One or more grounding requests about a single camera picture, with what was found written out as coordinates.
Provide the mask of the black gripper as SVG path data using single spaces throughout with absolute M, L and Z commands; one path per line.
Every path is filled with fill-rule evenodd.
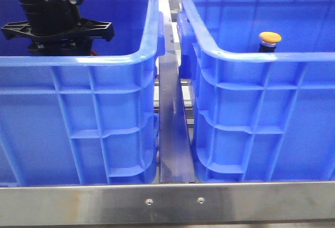
M 27 49 L 35 56 L 90 56 L 95 39 L 111 41 L 115 35 L 112 23 L 85 18 L 71 29 L 50 35 L 34 33 L 28 21 L 8 23 L 1 30 L 8 40 L 30 39 Z

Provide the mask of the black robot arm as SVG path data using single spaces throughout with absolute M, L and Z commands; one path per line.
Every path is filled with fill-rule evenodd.
M 83 18 L 84 0 L 19 0 L 26 21 L 1 28 L 7 40 L 29 38 L 28 51 L 35 56 L 90 56 L 94 39 L 111 41 L 111 22 Z

